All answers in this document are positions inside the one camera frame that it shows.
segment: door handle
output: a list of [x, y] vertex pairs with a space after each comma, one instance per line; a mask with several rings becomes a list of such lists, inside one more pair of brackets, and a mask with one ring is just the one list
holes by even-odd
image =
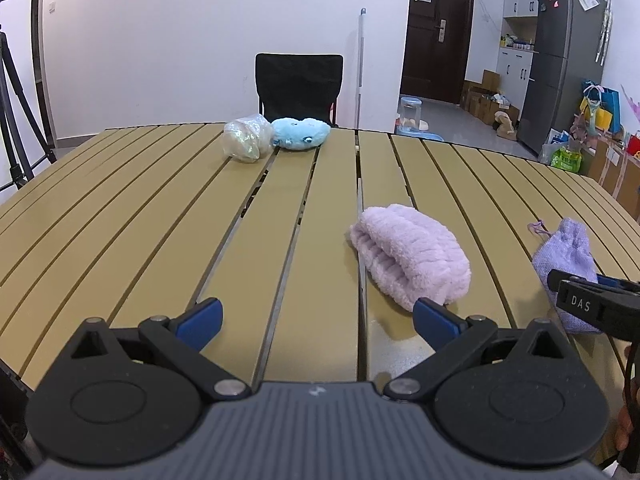
[[438, 28], [440, 29], [440, 33], [438, 34], [438, 41], [440, 43], [444, 43], [444, 34], [447, 30], [447, 20], [440, 20], [440, 26]]

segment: black chair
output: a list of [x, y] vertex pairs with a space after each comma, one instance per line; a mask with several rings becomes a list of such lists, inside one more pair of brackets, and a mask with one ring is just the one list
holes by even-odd
[[342, 86], [342, 65], [342, 56], [337, 54], [258, 54], [255, 86], [260, 113], [268, 121], [314, 118], [337, 126], [335, 109]]

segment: doorway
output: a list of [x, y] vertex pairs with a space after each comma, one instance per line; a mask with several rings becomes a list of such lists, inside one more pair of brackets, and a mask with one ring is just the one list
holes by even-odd
[[474, 0], [409, 0], [402, 94], [459, 103]]

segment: transparent plastic container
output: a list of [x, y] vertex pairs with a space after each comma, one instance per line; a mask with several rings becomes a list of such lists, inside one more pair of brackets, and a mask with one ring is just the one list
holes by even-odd
[[400, 99], [400, 125], [398, 130], [404, 134], [416, 134], [420, 132], [420, 115], [422, 101], [415, 97], [402, 97]]

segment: green package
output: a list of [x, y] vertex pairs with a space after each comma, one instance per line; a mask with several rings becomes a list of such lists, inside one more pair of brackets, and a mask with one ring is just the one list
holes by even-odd
[[570, 152], [566, 148], [560, 148], [551, 157], [551, 166], [559, 170], [571, 171], [578, 173], [580, 164], [582, 163], [582, 154]]

